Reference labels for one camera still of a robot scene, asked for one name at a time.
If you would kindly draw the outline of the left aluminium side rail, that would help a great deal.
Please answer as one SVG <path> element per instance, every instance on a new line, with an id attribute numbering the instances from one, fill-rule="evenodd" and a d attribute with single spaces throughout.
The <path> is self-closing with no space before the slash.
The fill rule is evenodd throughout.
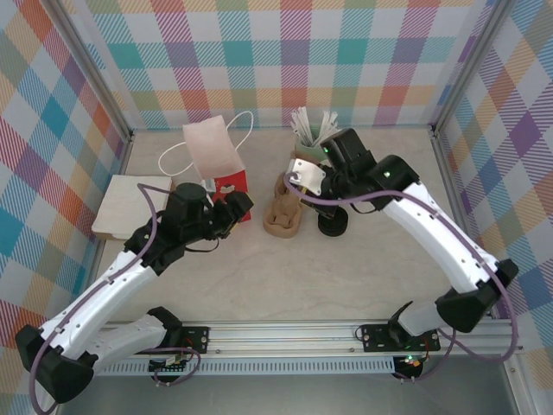
<path id="1" fill-rule="evenodd" d="M 105 195 L 113 176 L 125 174 L 127 166 L 129 164 L 130 154 L 132 152 L 134 144 L 134 138 L 135 137 L 132 134 L 125 138 L 120 152 L 120 157 L 116 158 L 111 164 L 111 167 L 108 169 L 108 178 L 105 181 L 105 187 L 103 188 L 104 192 L 102 193 L 102 195 Z M 101 260 L 104 255 L 105 244 L 108 241 L 113 240 L 112 236 L 103 233 L 99 236 L 93 233 L 92 236 L 94 237 L 94 239 L 92 242 L 92 247 L 88 248 L 86 251 L 86 271 L 79 286 L 79 293 L 84 292 L 85 289 L 88 288 L 95 281 L 99 272 Z"/>

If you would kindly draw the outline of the right aluminium side rail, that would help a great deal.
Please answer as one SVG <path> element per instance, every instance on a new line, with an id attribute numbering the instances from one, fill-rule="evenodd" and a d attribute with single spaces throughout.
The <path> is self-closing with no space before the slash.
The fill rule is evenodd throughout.
<path id="1" fill-rule="evenodd" d="M 460 228 L 461 233 L 464 234 L 465 239 L 468 242 L 472 242 L 470 237 L 467 235 L 467 218 L 462 210 L 461 198 L 457 194 L 453 173 L 448 165 L 448 160 L 445 156 L 445 150 L 443 149 L 442 143 L 436 132 L 429 130 L 429 139 L 435 152 L 436 161 L 438 163 L 444 187 L 448 196 L 448 202 L 452 211 L 451 218 Z"/>

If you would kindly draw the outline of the right aluminium frame post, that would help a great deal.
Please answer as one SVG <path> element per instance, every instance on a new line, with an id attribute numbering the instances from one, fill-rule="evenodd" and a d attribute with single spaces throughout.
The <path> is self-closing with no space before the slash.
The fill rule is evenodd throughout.
<path id="1" fill-rule="evenodd" d="M 472 42 L 472 46 L 465 53 L 466 59 L 455 78 L 455 83 L 450 87 L 443 103 L 439 105 L 439 112 L 429 124 L 432 137 L 438 139 L 443 133 L 448 121 L 453 117 L 454 111 L 461 102 L 462 95 L 467 90 L 470 81 L 486 58 L 493 41 L 502 28 L 505 19 L 510 15 L 517 0 L 495 0 L 487 19 L 481 25 L 481 31 Z"/>

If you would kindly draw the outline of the left aluminium frame post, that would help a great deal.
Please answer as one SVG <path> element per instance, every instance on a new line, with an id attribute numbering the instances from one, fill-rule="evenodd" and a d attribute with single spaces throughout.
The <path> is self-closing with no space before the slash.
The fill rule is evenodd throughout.
<path id="1" fill-rule="evenodd" d="M 97 94 L 100 103 L 104 106 L 110 120 L 115 125 L 115 128 L 125 139 L 127 143 L 132 141 L 132 129 L 127 123 L 119 105 L 105 79 L 103 78 L 98 66 L 96 65 L 86 43 L 79 35 L 79 31 L 73 24 L 69 13 L 66 11 L 61 0 L 41 0 L 41 4 L 51 17 L 56 28 L 60 31 L 61 36 L 67 43 L 73 58 L 79 65 L 82 73 L 90 82 L 92 89 Z"/>

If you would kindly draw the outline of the aluminium frame post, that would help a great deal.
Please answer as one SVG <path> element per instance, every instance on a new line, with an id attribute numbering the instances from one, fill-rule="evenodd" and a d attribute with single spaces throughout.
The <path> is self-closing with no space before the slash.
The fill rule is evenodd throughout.
<path id="1" fill-rule="evenodd" d="M 493 41 L 502 28 L 505 19 L 510 15 L 517 0 L 495 0 L 487 19 L 481 25 L 481 31 L 472 42 L 472 46 L 465 53 L 466 59 L 455 78 L 455 83 L 450 87 L 443 103 L 439 105 L 439 112 L 429 124 L 432 137 L 438 139 L 443 133 L 448 121 L 453 117 L 454 111 L 461 102 L 462 95 L 467 90 L 470 81 L 486 58 Z"/>
<path id="2" fill-rule="evenodd" d="M 100 103 L 104 106 L 110 120 L 115 125 L 115 128 L 125 139 L 127 143 L 132 141 L 132 129 L 127 123 L 119 105 L 105 79 L 103 78 L 98 66 L 96 65 L 86 43 L 79 35 L 79 31 L 73 24 L 69 13 L 66 11 L 61 0 L 41 0 L 41 4 L 51 17 L 56 28 L 60 31 L 61 36 L 67 43 L 73 58 L 79 65 L 82 73 L 90 82 L 92 89 L 97 94 Z"/>

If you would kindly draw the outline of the red white paper gift bag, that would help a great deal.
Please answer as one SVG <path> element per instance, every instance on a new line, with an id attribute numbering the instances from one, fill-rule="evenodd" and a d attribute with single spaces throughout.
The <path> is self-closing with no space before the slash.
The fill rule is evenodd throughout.
<path id="1" fill-rule="evenodd" d="M 250 127 L 242 140 L 234 145 L 229 135 L 230 126 L 241 116 L 250 117 Z M 158 169 L 166 176 L 174 177 L 194 168 L 200 180 L 214 179 L 216 195 L 214 200 L 222 199 L 234 190 L 248 192 L 245 165 L 238 154 L 238 148 L 251 135 L 254 115 L 243 111 L 230 122 L 222 116 L 208 118 L 193 124 L 184 124 L 184 141 L 166 149 L 158 158 Z M 172 150 L 186 146 L 192 162 L 183 170 L 169 173 L 162 167 L 162 159 Z"/>

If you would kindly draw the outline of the mint green holder cup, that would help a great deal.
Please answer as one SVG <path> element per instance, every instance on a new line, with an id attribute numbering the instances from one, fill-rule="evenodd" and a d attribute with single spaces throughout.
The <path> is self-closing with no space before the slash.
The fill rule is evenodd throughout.
<path id="1" fill-rule="evenodd" d="M 296 134 L 295 151 L 310 156 L 317 162 L 324 162 L 327 159 L 327 153 L 319 144 L 315 144 L 320 135 L 321 126 L 319 124 L 311 125 L 309 130 L 310 135 L 299 128 L 292 128 L 292 131 Z"/>

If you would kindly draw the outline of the aluminium side rail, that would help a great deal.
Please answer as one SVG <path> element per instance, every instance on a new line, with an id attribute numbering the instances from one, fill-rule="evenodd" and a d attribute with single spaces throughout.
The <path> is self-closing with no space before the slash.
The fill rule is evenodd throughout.
<path id="1" fill-rule="evenodd" d="M 105 181 L 105 187 L 103 188 L 104 192 L 102 193 L 102 195 L 105 195 L 113 176 L 125 174 L 127 166 L 129 164 L 130 154 L 132 152 L 134 144 L 134 138 L 135 137 L 132 134 L 125 138 L 120 152 L 120 157 L 116 158 L 111 164 L 111 167 L 108 169 L 108 178 Z M 86 271 L 79 286 L 79 293 L 84 292 L 85 289 L 88 288 L 95 281 L 99 272 L 101 260 L 104 255 L 105 244 L 108 241 L 113 240 L 112 236 L 103 233 L 99 236 L 93 233 L 92 236 L 94 237 L 94 239 L 92 242 L 92 247 L 88 248 L 86 251 Z"/>
<path id="2" fill-rule="evenodd" d="M 443 149 L 442 143 L 436 132 L 429 130 L 429 139 L 435 152 L 436 161 L 438 163 L 444 187 L 448 196 L 448 202 L 452 211 L 451 218 L 460 228 L 461 233 L 464 234 L 465 239 L 468 242 L 472 242 L 470 237 L 467 235 L 467 218 L 462 210 L 461 198 L 457 194 L 453 173 L 448 165 L 448 160 L 445 156 L 445 150 Z"/>

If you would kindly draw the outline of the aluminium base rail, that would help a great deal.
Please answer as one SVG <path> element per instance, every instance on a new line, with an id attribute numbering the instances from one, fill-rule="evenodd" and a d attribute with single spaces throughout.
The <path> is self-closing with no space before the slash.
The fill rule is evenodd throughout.
<path id="1" fill-rule="evenodd" d="M 361 328 L 369 320 L 184 322 L 186 327 L 208 327 L 209 358 L 342 357 L 364 354 L 370 336 Z M 504 354 L 512 340 L 512 323 L 486 318 L 456 341 L 476 354 Z"/>

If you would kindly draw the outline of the brown pulp cup carrier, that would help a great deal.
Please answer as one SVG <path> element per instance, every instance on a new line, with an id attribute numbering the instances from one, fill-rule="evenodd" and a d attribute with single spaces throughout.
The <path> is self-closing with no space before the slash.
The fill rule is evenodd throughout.
<path id="1" fill-rule="evenodd" d="M 267 211 L 273 214 L 293 215 L 298 210 L 302 211 L 300 199 L 295 194 L 289 192 L 289 189 L 284 184 L 283 176 L 284 173 L 280 174 L 276 179 L 274 199 Z"/>
<path id="2" fill-rule="evenodd" d="M 273 214 L 267 211 L 264 214 L 263 226 L 264 230 L 274 237 L 290 239 L 299 232 L 301 220 L 302 212 L 300 210 L 293 215 Z"/>

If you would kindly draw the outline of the left electronics board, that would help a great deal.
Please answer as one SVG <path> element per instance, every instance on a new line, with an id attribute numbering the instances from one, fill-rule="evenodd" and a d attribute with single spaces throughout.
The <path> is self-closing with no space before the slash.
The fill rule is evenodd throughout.
<path id="1" fill-rule="evenodd" d="M 189 359 L 187 356 L 173 355 L 168 358 L 149 360 L 149 371 L 161 373 L 179 373 L 184 372 Z"/>

